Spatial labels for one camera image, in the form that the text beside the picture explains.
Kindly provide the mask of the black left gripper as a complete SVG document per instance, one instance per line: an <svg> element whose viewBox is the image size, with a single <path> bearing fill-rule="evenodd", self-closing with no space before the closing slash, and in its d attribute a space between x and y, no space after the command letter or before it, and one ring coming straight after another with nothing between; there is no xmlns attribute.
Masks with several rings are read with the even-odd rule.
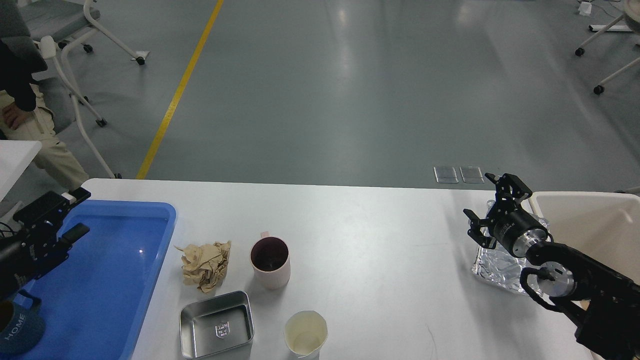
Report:
<svg viewBox="0 0 640 360"><path fill-rule="evenodd" d="M68 193L48 191L25 207L13 219L19 224L49 222L61 224L67 214L91 193L78 187ZM15 235L1 239L0 285L2 289L22 289L30 281L39 280L68 260L68 246L84 237L90 228L77 223L57 239L57 229L23 228Z"/></svg>

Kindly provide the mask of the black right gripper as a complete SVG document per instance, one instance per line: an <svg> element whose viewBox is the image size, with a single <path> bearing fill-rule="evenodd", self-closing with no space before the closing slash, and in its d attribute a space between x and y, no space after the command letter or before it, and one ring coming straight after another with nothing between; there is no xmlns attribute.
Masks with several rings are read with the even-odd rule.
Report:
<svg viewBox="0 0 640 360"><path fill-rule="evenodd" d="M462 210L469 220L467 235L480 248L495 249L500 244L512 257L525 258L530 247L550 240L546 227L522 207L533 191L521 178L510 173L500 177L485 173L484 177L495 186L494 203L486 218L480 219L471 209Z"/></svg>

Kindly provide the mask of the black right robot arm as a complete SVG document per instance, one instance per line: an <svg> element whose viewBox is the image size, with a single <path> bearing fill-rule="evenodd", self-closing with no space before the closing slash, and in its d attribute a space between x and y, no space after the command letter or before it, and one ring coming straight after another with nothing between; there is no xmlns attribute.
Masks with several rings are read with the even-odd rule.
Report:
<svg viewBox="0 0 640 360"><path fill-rule="evenodd" d="M558 243L522 207L533 191L515 174L485 173L494 202L484 218L471 209L467 235L482 249L500 247L528 266L517 275L521 289L542 308L562 313L576 326L576 342L606 360L639 357L639 285L567 244Z"/></svg>

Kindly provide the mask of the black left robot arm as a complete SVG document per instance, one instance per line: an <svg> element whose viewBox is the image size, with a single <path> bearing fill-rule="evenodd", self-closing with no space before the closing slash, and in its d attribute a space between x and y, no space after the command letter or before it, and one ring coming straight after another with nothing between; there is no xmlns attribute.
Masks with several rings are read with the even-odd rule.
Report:
<svg viewBox="0 0 640 360"><path fill-rule="evenodd" d="M13 296L32 280L39 280L69 257L73 245L89 232L78 223L58 235L64 219L91 193L78 187L69 193L49 191L13 215L22 228L1 239L1 299Z"/></svg>

